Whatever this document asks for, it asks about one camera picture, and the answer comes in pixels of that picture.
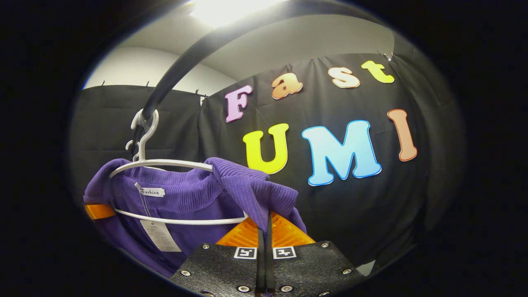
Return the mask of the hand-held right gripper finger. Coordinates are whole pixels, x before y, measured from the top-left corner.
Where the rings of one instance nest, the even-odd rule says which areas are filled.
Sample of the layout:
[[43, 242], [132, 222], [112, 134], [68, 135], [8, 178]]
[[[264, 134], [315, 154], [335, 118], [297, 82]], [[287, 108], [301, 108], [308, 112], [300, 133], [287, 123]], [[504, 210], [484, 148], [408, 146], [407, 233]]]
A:
[[274, 212], [268, 222], [265, 284], [274, 297], [337, 297], [364, 282], [331, 241], [313, 240]]
[[215, 244], [198, 246], [170, 281], [200, 297], [259, 297], [265, 287], [262, 230], [246, 218]]

